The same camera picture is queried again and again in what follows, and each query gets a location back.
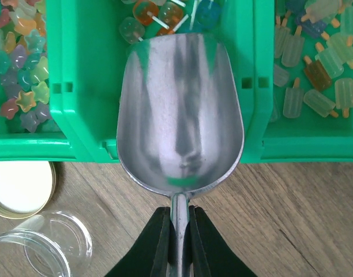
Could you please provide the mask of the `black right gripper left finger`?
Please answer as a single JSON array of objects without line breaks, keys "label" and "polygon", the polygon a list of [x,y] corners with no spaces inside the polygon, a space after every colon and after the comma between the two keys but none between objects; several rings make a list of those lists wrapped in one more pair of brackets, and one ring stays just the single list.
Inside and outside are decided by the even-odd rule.
[{"label": "black right gripper left finger", "polygon": [[170,208],[157,208],[133,246],[106,277],[166,276],[170,224]]}]

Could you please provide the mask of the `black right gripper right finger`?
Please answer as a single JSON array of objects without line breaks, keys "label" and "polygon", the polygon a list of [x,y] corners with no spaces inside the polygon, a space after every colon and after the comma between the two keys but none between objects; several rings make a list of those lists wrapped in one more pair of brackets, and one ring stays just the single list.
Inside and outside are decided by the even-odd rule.
[{"label": "black right gripper right finger", "polygon": [[255,276],[227,245],[201,207],[191,205],[189,215],[194,276]]}]

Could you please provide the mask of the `silver metal scoop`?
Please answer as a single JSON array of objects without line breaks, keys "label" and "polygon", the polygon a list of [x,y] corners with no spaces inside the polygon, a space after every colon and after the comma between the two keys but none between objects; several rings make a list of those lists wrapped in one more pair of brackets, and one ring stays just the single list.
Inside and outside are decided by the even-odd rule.
[{"label": "silver metal scoop", "polygon": [[238,165],[245,130],[227,50],[210,33],[135,44],[125,66],[118,158],[143,188],[171,200],[168,276],[189,276],[189,203]]}]

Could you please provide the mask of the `green bin with star candies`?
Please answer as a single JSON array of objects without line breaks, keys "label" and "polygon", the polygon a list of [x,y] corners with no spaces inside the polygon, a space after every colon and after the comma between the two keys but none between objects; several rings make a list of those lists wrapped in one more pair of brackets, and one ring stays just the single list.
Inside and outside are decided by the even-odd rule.
[{"label": "green bin with star candies", "polygon": [[0,160],[77,160],[52,92],[46,2],[0,1]]}]

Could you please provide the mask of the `green bin with popsicle candies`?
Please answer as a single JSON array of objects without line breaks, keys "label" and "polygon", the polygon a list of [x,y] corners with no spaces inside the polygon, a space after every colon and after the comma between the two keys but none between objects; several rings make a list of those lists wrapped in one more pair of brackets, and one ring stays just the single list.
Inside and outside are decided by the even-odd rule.
[{"label": "green bin with popsicle candies", "polygon": [[255,1],[245,161],[353,162],[353,1]]}]

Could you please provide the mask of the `green bin with lollipop candies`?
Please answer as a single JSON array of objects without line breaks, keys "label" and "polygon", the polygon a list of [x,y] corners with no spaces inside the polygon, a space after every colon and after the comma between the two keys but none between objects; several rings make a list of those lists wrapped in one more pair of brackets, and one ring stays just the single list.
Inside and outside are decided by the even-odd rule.
[{"label": "green bin with lollipop candies", "polygon": [[130,45],[119,32],[132,15],[121,1],[47,1],[50,110],[61,132],[48,136],[42,157],[54,161],[118,161],[116,125],[126,62],[138,55],[135,75],[165,100],[174,88],[211,88],[217,47],[227,49],[245,129],[243,163],[280,160],[279,141],[268,136],[273,109],[273,1],[221,1],[217,26],[206,33],[199,66],[192,53],[177,50],[174,37],[153,41],[160,25],[146,27],[143,42]]}]

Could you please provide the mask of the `clear glass jar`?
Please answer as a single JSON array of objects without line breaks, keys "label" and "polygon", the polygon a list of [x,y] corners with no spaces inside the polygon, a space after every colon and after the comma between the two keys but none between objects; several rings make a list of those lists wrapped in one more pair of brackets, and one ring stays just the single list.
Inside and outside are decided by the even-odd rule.
[{"label": "clear glass jar", "polygon": [[70,212],[43,211],[0,234],[0,245],[22,247],[40,276],[83,276],[93,253],[91,235]]}]

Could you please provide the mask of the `cream jar lid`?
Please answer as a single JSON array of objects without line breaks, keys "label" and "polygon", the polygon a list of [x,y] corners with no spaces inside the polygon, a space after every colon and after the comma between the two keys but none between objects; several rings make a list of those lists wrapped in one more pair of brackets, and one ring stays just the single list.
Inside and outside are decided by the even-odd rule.
[{"label": "cream jar lid", "polygon": [[0,216],[25,219],[40,212],[57,188],[49,161],[0,161]]}]

